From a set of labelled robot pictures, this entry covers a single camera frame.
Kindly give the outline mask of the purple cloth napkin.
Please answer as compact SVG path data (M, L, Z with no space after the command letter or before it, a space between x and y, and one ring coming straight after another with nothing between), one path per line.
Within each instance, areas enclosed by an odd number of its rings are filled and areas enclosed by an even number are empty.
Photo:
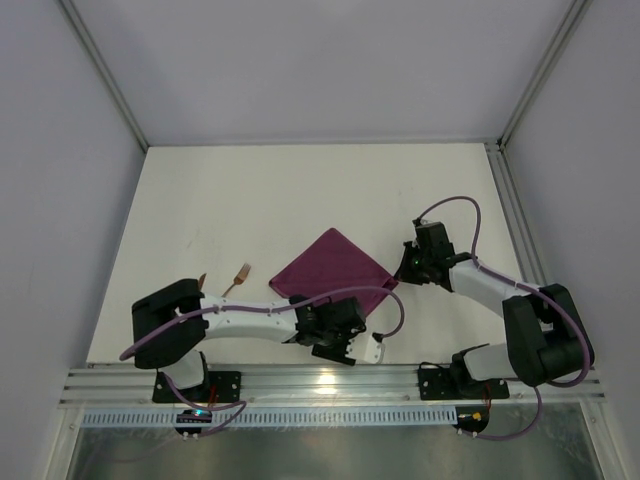
M311 298L361 286L394 290L397 285L391 273L335 228L326 230L269 280L271 289L283 298Z

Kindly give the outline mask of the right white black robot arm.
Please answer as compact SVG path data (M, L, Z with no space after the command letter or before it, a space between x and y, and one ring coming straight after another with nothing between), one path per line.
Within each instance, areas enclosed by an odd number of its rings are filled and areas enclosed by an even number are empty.
M515 378L527 386L571 388L590 371L594 352L573 298L560 284L520 283L457 253L440 222L413 221L415 239L404 244L395 279L433 284L469 298L498 315L505 342L452 356L456 381L477 385Z

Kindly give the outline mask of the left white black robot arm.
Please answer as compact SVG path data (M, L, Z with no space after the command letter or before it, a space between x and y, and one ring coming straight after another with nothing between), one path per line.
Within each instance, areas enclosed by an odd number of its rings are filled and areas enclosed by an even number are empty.
M258 339L296 344L314 356L352 365L352 340L366 331L358 299L340 291L271 303L233 302L205 294L194 279L179 280L131 308L133 344L120 355L142 370L155 370L177 389L208 382L199 344L218 339Z

